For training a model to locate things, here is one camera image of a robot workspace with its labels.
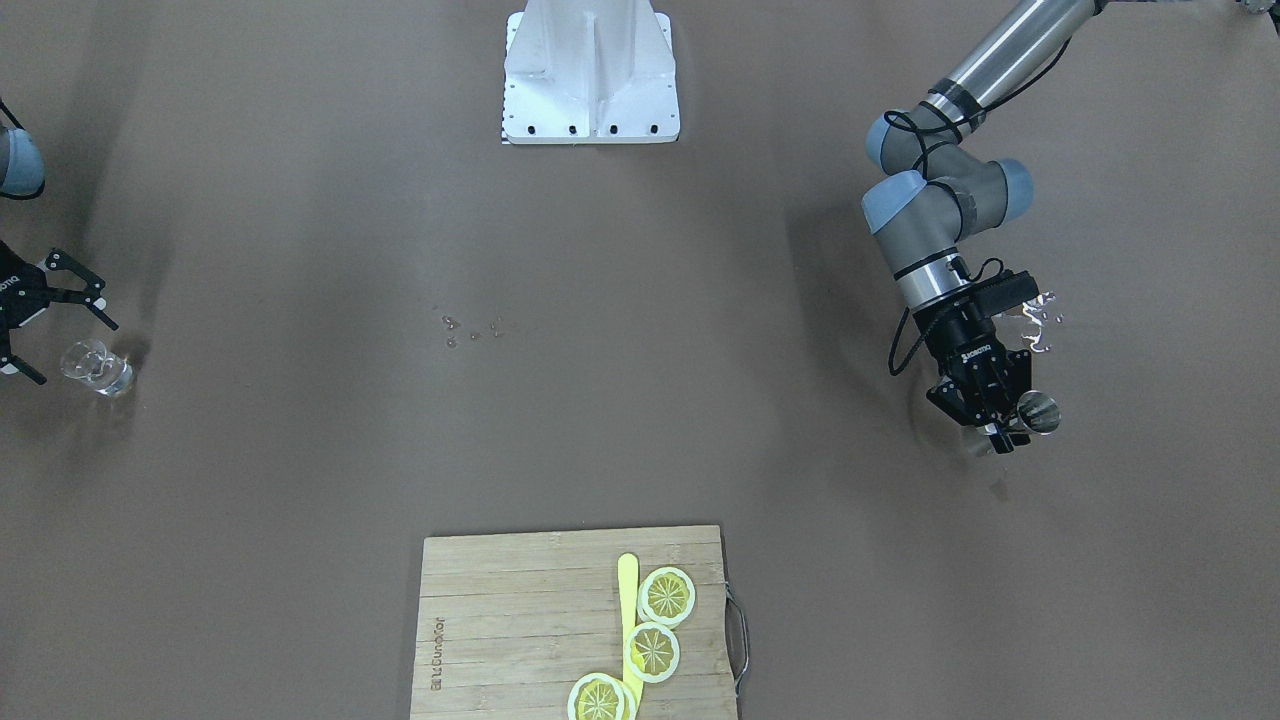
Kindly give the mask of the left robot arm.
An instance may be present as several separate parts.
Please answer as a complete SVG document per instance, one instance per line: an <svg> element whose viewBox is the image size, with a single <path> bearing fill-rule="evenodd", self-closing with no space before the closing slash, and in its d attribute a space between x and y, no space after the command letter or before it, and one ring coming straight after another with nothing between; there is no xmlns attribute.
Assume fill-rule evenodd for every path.
<svg viewBox="0 0 1280 720"><path fill-rule="evenodd" d="M1029 170L982 160L963 146L989 114L1039 81L1102 1L1020 1L911 109L882 113L867 133L883 173L861 197L870 234L904 300L901 322L937 366L927 400L993 454L1011 454L1059 428L1059 405L1033 386L1027 348L1009 348L998 315L1039 296L1036 278L998 265L970 269L963 240L1021 217L1033 204Z"/></svg>

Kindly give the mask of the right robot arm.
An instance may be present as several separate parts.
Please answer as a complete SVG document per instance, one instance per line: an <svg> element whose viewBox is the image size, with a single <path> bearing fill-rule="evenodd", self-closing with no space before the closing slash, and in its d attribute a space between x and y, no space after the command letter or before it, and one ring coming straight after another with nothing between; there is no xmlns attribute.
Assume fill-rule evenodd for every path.
<svg viewBox="0 0 1280 720"><path fill-rule="evenodd" d="M41 151L26 127L1 105L1 196L14 201L40 197L45 191L45 164ZM45 313L54 304L69 304L92 313L105 327L119 324L108 314L102 296L104 278L54 247L40 263L28 263L8 243L1 243L1 369L4 375L23 375L37 386L49 379L31 366L12 345L12 332Z"/></svg>

